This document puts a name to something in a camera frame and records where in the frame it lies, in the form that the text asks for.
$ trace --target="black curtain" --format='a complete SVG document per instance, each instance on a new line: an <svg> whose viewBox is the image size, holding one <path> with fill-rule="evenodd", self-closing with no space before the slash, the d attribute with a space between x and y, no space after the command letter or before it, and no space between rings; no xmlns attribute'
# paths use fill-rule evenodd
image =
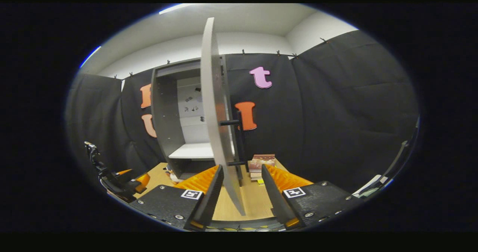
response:
<svg viewBox="0 0 478 252"><path fill-rule="evenodd" d="M251 101L257 128L245 132L246 159L254 154L274 153L287 168L294 169L301 158L303 127L299 86L288 56L273 54L226 55L227 78L233 117L234 105ZM259 88L249 72L263 67L270 72L270 88Z"/></svg>
<svg viewBox="0 0 478 252"><path fill-rule="evenodd" d="M101 188L84 141L95 144L102 162L112 171L145 172L129 140L121 116L121 80L78 74L70 87L65 124L71 152L91 184Z"/></svg>
<svg viewBox="0 0 478 252"><path fill-rule="evenodd" d="M418 118L398 61L362 31L329 39L293 59L304 111L300 164L288 170L353 193L383 174Z"/></svg>
<svg viewBox="0 0 478 252"><path fill-rule="evenodd" d="M142 92L140 89L151 84L152 69L137 73L124 80L121 95L121 112L130 140L140 156L142 167L153 169L158 163L165 162L157 138L150 136L145 128L142 116L151 114L151 106L141 108Z"/></svg>

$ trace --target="wooden floor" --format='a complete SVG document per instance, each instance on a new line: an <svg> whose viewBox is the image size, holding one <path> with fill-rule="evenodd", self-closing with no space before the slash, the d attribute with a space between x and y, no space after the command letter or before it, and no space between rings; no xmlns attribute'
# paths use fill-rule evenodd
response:
<svg viewBox="0 0 478 252"><path fill-rule="evenodd" d="M161 184L165 186L174 186L171 179L166 175L165 170L163 170L166 165L165 162L162 162L148 172L151 179L148 186L146 186L147 190L142 194L135 194L136 198L141 198L141 196L147 194L148 191L151 191L151 189ZM280 164L280 162L277 163L276 166L282 170L287 170ZM266 187L259 186L257 181L251 181L249 173L246 172L246 167L244 165L241 165L241 170L244 179L242 180L240 191L246 216L241 216L239 214L239 211L237 211L229 198L226 188L222 186L212 218L213 220L241 221L273 217L273 214L270 211L272 204L270 203Z"/></svg>

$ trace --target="white wall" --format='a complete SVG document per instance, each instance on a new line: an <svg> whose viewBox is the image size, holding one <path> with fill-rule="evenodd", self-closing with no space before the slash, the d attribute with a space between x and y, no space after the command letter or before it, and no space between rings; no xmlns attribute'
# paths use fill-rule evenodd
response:
<svg viewBox="0 0 478 252"><path fill-rule="evenodd" d="M285 37L297 55L335 36L357 28L324 12L317 12L295 26Z"/></svg>
<svg viewBox="0 0 478 252"><path fill-rule="evenodd" d="M123 79L130 72L140 73L160 65L200 58L202 35L188 36L159 43L136 51L112 63L98 75ZM245 32L217 33L217 44L221 55L229 53L277 53L292 54L292 48L285 37L252 34Z"/></svg>

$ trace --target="cabinet door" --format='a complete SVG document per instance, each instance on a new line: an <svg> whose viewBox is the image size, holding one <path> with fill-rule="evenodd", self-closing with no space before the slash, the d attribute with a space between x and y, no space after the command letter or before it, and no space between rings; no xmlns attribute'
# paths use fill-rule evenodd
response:
<svg viewBox="0 0 478 252"><path fill-rule="evenodd" d="M234 161L229 129L227 126L219 126L220 121L227 120L227 108L224 102L225 91L222 83L214 18L209 18L204 28L201 50L201 93L205 121L208 126L214 161L216 165L222 165L224 169L223 184L239 213L245 216L236 167L227 166L228 162Z"/></svg>

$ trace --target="white ceiling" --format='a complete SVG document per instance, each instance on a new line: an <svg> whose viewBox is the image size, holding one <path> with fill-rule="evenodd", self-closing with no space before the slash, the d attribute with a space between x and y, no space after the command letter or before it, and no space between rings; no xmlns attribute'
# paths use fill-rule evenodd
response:
<svg viewBox="0 0 478 252"><path fill-rule="evenodd" d="M135 51L165 41L202 34L206 20L215 17L216 32L251 32L286 36L316 9L301 4L197 4L147 16L101 45L80 69L100 72Z"/></svg>

